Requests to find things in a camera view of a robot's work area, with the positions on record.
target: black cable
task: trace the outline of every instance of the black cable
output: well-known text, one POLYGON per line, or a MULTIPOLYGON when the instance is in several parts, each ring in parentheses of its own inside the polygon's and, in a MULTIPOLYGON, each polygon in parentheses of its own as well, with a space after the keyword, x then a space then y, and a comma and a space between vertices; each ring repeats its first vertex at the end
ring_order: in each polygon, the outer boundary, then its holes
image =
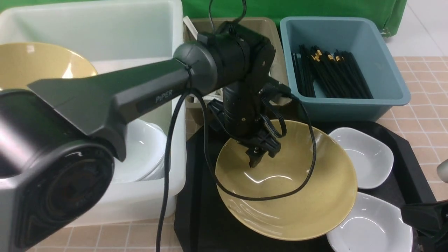
POLYGON ((213 0, 210 0, 210 3, 208 5, 208 18, 210 19, 210 24, 211 24, 211 31, 213 34, 215 34, 216 30, 215 30, 215 24, 213 23, 213 18, 211 17, 211 5, 213 3, 213 0))
POLYGON ((313 174, 314 171, 314 166, 316 164, 316 155, 317 155, 317 146, 316 146, 316 138, 314 136, 314 131, 313 131, 313 127, 311 126, 311 121, 310 118, 308 117, 308 113, 305 109, 305 107, 303 106, 302 102, 295 96, 291 95, 291 94, 285 94, 287 95, 287 97, 289 97, 292 100, 295 100, 297 102, 299 102, 301 108, 303 109, 303 112, 306 116, 306 120, 308 123, 308 128, 310 130, 310 135, 311 135, 311 142, 313 144, 313 159, 311 161, 311 167, 310 167, 310 171, 307 175, 307 177, 305 178, 305 180, 303 181, 302 185, 300 185, 296 190, 288 192, 288 193, 284 193, 284 194, 280 194, 280 195, 275 195, 275 196, 269 196, 269 197, 260 197, 260 198, 253 198, 253 197, 246 197, 246 196, 241 196, 238 195, 236 193, 233 193, 229 190, 227 190, 222 184, 221 182, 218 180, 218 178, 216 177, 215 171, 213 169, 213 166, 211 165, 212 162, 210 160, 210 154, 208 151, 208 130, 209 130, 209 126, 208 126, 208 118, 207 118, 207 106, 205 105, 204 99, 202 98, 202 96, 199 94, 199 92, 197 92, 196 90, 193 90, 191 92, 192 95, 194 95, 200 102, 201 104, 201 108, 202 108, 202 113, 203 113, 203 119, 204 119, 204 155, 205 155, 205 160, 207 161, 207 166, 209 168, 209 171, 211 173, 211 176, 213 177, 215 183, 218 185, 218 187, 224 191, 225 193, 229 194, 230 196, 233 196, 235 198, 241 199, 241 200, 249 200, 249 201, 265 201, 265 200, 276 200, 276 199, 280 199, 280 198, 285 198, 288 196, 291 196, 297 192, 299 192, 301 189, 303 189, 305 187, 305 185, 308 183, 308 181, 311 178, 311 175, 313 174))
POLYGON ((246 16, 246 12, 247 12, 247 3, 246 0, 242 0, 243 3, 243 13, 241 14, 241 16, 237 19, 235 19, 233 22, 234 23, 239 23, 241 20, 243 20, 243 18, 246 16))
POLYGON ((287 133, 286 124, 285 124, 283 116, 280 114, 280 112, 276 108, 274 108, 274 106, 271 105, 270 99, 269 99, 269 97, 271 97, 270 96, 271 94, 267 94, 267 93, 270 93, 270 92, 265 91, 261 94, 261 101, 266 106, 266 109, 269 109, 271 111, 271 113, 273 113, 274 116, 279 120, 281 133, 278 132, 278 130, 274 127, 271 120, 267 117, 266 114, 261 115, 261 118, 263 119, 267 130, 269 130, 269 132, 271 134, 273 134, 276 138, 282 138, 282 137, 286 136, 286 133, 287 133))
POLYGON ((168 135, 167 135, 167 143, 165 146, 165 166, 164 166, 164 197, 162 201, 162 210, 160 211, 160 219, 159 219, 159 225, 157 226, 157 238, 155 240, 155 251, 160 252, 160 243, 162 240, 162 229, 164 227, 164 220, 165 220, 165 211, 167 210, 167 203, 168 203, 168 191, 169 191, 169 168, 171 166, 171 142, 172 142, 172 135, 174 133, 174 126, 176 125, 177 116, 179 115, 179 112, 181 110, 182 104, 187 98, 187 96, 190 94, 190 92, 184 93, 179 101, 176 104, 176 107, 174 108, 174 111, 172 113, 171 122, 169 124, 168 129, 168 135))

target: tiled tabletop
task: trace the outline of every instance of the tiled tabletop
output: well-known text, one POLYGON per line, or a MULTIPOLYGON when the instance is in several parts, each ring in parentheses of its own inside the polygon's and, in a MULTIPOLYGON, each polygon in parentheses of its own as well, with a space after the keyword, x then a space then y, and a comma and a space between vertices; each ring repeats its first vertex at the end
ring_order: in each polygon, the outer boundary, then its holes
MULTIPOLYGON (((378 123, 407 139, 437 200, 448 199, 448 184, 435 168, 448 159, 448 57, 396 57, 412 93, 410 104, 395 107, 378 123)), ((187 134, 197 126, 187 117, 187 134)), ((31 252, 154 252, 157 220, 103 226, 66 228, 41 242, 31 252)), ((181 252, 168 217, 163 252, 181 252)))

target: beige tray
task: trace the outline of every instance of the beige tray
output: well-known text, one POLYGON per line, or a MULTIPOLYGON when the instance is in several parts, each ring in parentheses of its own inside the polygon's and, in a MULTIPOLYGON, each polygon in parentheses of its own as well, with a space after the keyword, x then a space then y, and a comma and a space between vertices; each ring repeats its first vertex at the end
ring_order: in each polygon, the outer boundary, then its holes
MULTIPOLYGON (((234 19, 235 18, 233 17, 214 18, 213 23, 215 24, 215 27, 219 27, 219 25, 221 25, 224 21, 232 21, 234 19)), ((192 19, 191 21, 198 32, 211 32, 210 20, 208 18, 192 19)), ((271 67, 271 76, 279 82, 289 86, 283 48, 275 23, 266 17, 247 17, 241 20, 240 24, 260 33, 263 36, 266 36, 271 40, 272 45, 276 49, 276 56, 271 67)), ((194 40, 193 35, 184 25, 184 41, 187 42, 192 40, 194 40)), ((191 112, 194 121, 199 125, 203 125, 204 120, 202 118, 201 105, 199 103, 193 103, 193 99, 194 98, 191 96, 187 97, 185 105, 191 112)), ((280 98, 274 101, 274 105, 283 106, 288 104, 290 101, 290 99, 280 98)))

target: plastic bin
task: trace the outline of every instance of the plastic bin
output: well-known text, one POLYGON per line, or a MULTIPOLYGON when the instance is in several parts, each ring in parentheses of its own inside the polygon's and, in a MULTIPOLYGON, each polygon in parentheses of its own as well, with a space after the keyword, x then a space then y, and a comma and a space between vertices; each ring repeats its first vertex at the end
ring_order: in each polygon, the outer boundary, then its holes
MULTIPOLYGON (((0 14, 0 43, 45 42, 69 48, 114 71, 171 58, 183 43, 180 0, 107 0, 19 7, 0 14)), ((168 131, 171 103, 142 117, 168 131)), ((185 184, 185 106, 176 123, 167 216, 185 184)), ((158 218, 163 179, 112 184, 101 201, 70 226, 158 218)))
POLYGON ((410 101, 410 92, 386 43, 372 21, 354 17, 287 17, 280 22, 286 71, 293 94, 314 121, 376 121, 392 106, 410 101), (301 44, 355 56, 373 99, 326 98, 317 83, 316 97, 298 93, 291 53, 301 44))
MULTIPOLYGON (((214 18, 213 23, 217 28, 224 21, 232 21, 234 19, 234 17, 214 18)), ((208 18, 192 19, 191 21, 198 32, 211 32, 210 20, 208 18)), ((246 17, 240 21, 240 24, 271 40, 272 45, 276 49, 276 56, 271 67, 271 76, 281 83, 288 85, 283 49, 275 23, 267 17, 246 17)), ((184 40, 194 40, 193 35, 189 32, 186 26, 184 26, 184 40)), ((274 104, 283 106, 289 102, 290 99, 280 98, 279 100, 276 100, 274 104)), ((193 103, 193 97, 188 97, 186 107, 191 112, 194 121, 199 125, 203 125, 204 119, 202 117, 201 105, 199 103, 193 103)))

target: chopstick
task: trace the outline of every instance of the chopstick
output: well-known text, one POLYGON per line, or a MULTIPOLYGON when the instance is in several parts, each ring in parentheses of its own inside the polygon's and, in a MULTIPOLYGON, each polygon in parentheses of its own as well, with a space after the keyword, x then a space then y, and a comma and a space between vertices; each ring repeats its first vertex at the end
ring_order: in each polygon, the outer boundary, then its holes
POLYGON ((317 46, 299 46, 293 53, 297 89, 306 97, 316 97, 314 80, 327 98, 373 99, 373 95, 352 53, 331 54, 317 46))

